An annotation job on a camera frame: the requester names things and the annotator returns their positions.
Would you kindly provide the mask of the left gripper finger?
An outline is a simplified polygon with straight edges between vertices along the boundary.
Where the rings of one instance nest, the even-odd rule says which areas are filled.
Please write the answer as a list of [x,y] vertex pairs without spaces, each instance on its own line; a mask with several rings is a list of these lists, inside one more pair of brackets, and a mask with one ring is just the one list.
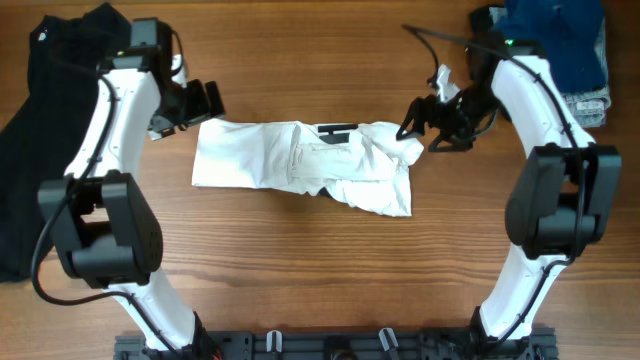
[[205,90],[209,101],[209,114],[214,118],[224,117],[226,110],[217,83],[215,81],[207,82]]
[[187,83],[186,88],[186,123],[197,125],[210,118],[210,105],[204,85],[194,79]]

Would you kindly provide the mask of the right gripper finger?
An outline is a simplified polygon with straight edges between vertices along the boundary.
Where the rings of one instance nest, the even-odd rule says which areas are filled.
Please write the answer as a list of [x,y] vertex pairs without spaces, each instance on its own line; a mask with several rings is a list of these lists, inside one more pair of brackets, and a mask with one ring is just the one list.
[[426,134],[425,127],[435,118],[435,98],[416,97],[409,105],[405,118],[396,133],[397,140],[418,138]]
[[461,139],[455,135],[439,133],[429,144],[429,152],[466,152],[473,148],[474,138]]

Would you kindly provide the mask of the white t-shirt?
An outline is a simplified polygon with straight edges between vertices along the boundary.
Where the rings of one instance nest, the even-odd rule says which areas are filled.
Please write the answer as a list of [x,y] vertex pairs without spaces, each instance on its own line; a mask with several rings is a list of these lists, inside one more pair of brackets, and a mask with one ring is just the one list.
[[196,187],[275,189],[317,196],[391,217],[412,215],[409,167],[424,151],[398,141],[399,126],[359,124],[329,144],[317,125],[299,121],[200,126],[192,172]]

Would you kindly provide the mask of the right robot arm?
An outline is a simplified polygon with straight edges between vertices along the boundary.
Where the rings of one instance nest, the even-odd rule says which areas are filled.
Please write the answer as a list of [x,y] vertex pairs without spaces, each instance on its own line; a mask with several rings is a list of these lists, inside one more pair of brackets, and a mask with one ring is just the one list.
[[558,275],[599,241],[621,170],[613,146],[601,146],[564,104],[547,59],[535,45],[483,39],[466,45],[472,85],[459,89],[442,66],[435,92],[410,104],[399,141],[439,134],[432,152],[466,151],[487,115],[501,112],[516,130],[526,163],[508,198],[511,242],[495,287],[476,312],[486,352],[530,338],[532,322]]

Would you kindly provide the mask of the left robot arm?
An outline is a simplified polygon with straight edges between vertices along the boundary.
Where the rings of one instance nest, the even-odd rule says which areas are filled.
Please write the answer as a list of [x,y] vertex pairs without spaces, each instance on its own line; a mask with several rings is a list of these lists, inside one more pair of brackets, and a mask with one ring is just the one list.
[[[162,135],[202,120],[207,108],[197,81],[184,78],[185,60],[171,44],[141,42],[92,70],[98,86],[82,142],[63,175],[42,183],[45,225],[31,261],[31,283],[44,301],[79,306],[115,299],[143,333],[150,359],[220,359],[222,349],[186,305],[161,268],[163,234],[138,183],[148,132]],[[40,278],[45,241],[66,275],[95,289],[84,298],[50,295]]]

